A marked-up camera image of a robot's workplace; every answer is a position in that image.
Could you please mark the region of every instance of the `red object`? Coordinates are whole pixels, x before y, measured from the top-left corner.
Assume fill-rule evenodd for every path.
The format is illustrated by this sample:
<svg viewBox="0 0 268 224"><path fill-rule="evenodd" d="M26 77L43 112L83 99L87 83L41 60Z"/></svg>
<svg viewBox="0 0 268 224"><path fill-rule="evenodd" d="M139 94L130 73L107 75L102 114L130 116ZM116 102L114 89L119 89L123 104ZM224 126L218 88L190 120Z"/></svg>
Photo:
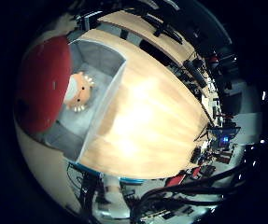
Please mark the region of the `red object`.
<svg viewBox="0 0 268 224"><path fill-rule="evenodd" d="M218 62L219 62L219 59L217 58L217 56L212 56L212 57L209 59L209 62L210 62L210 63L218 63Z"/></svg>
<svg viewBox="0 0 268 224"><path fill-rule="evenodd" d="M171 177L165 186L170 187L170 186L174 186L174 185L179 185L179 184L181 184L184 177L185 177L185 175L176 175L174 177Z"/></svg>
<svg viewBox="0 0 268 224"><path fill-rule="evenodd" d="M70 75L71 56L65 36L53 37L27 54L21 64L14 108L26 132L43 132L56 120Z"/></svg>
<svg viewBox="0 0 268 224"><path fill-rule="evenodd" d="M191 175L191 176L192 176L192 177L197 176L197 175L199 174L200 170L201 170L201 166L199 166L199 167L195 168L195 169L193 170L193 172L192 172L192 175Z"/></svg>

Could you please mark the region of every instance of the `ceiling light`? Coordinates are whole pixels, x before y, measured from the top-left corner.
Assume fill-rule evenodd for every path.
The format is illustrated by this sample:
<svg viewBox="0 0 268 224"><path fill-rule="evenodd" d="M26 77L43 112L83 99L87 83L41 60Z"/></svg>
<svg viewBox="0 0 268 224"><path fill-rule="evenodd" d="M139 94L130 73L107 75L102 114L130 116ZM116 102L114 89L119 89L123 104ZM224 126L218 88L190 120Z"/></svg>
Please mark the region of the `ceiling light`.
<svg viewBox="0 0 268 224"><path fill-rule="evenodd" d="M264 92L262 93L262 100L265 100L265 97L266 97L266 91L264 91Z"/></svg>

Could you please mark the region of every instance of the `orange toy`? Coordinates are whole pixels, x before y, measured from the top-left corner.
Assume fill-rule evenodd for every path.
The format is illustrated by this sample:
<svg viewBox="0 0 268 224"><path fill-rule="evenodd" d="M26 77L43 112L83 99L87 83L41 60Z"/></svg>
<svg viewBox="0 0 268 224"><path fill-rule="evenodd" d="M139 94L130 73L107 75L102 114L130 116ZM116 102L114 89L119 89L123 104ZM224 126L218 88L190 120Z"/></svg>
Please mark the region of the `orange toy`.
<svg viewBox="0 0 268 224"><path fill-rule="evenodd" d="M85 104L90 99L91 87L94 85L92 78L84 76L83 72L73 74L64 97L67 109L80 112L85 109Z"/></svg>

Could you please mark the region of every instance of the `open box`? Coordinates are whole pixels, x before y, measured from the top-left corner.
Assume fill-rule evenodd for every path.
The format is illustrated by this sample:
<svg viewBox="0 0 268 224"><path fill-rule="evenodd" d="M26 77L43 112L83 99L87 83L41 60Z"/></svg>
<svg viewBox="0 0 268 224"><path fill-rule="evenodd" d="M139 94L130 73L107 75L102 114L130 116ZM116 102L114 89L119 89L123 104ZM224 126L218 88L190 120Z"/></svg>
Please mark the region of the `open box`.
<svg viewBox="0 0 268 224"><path fill-rule="evenodd" d="M106 110L120 85L126 59L114 49L91 40L77 39L69 44L72 74L82 71L95 83L85 110L75 113L63 105L56 122L44 133L43 142L60 149L71 161L94 138Z"/></svg>

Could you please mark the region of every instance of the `table surface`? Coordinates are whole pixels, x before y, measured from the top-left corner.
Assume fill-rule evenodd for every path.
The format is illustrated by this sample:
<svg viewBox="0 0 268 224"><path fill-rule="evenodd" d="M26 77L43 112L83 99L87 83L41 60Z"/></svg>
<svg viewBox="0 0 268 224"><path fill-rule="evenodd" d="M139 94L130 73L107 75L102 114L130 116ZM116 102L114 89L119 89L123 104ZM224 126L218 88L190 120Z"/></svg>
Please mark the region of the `table surface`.
<svg viewBox="0 0 268 224"><path fill-rule="evenodd" d="M99 18L98 21L118 26L121 29L140 36L155 48L161 50L179 67L181 67L183 62L187 59L193 60L195 58L193 56L193 52L195 51L194 47L188 41L186 41L180 33L178 34L180 37L182 37L182 44L179 44L168 35L161 34L159 37L157 37L154 35L156 28L143 20L140 16L136 16L125 11L117 11ZM196 81L195 84L198 86L201 93L207 97L209 94L208 88L201 88Z"/></svg>
<svg viewBox="0 0 268 224"><path fill-rule="evenodd" d="M80 38L102 42L126 59L120 88L79 162L130 178L174 176L190 163L208 122L200 103L177 77L139 47L90 30Z"/></svg>

